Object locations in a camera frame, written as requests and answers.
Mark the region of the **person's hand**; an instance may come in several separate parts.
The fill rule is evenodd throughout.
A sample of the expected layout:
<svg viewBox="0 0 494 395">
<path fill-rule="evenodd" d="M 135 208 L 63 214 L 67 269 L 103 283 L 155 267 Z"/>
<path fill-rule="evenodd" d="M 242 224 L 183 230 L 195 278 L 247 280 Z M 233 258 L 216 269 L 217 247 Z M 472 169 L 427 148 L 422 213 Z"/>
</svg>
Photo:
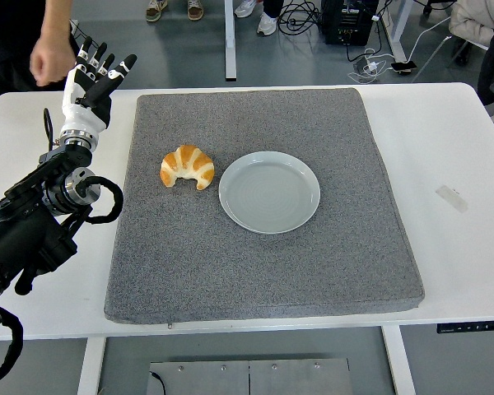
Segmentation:
<svg viewBox="0 0 494 395">
<path fill-rule="evenodd" d="M 30 55 L 30 72 L 37 86 L 64 79 L 75 65 L 69 39 L 40 37 Z"/>
</svg>

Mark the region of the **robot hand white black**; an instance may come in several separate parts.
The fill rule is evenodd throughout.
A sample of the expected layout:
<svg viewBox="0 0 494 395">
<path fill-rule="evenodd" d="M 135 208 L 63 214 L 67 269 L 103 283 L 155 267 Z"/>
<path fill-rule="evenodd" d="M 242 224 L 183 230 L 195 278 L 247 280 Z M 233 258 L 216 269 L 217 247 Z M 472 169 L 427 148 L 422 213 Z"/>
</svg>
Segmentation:
<svg viewBox="0 0 494 395">
<path fill-rule="evenodd" d="M 91 44 L 91 37 L 86 37 L 75 66 L 66 79 L 62 103 L 65 123 L 62 132 L 80 130 L 93 134 L 106 130 L 110 124 L 110 95 L 123 83 L 137 61 L 137 56 L 130 54 L 114 67 L 114 55 L 105 55 L 107 45 L 101 44 L 90 55 Z"/>
</svg>

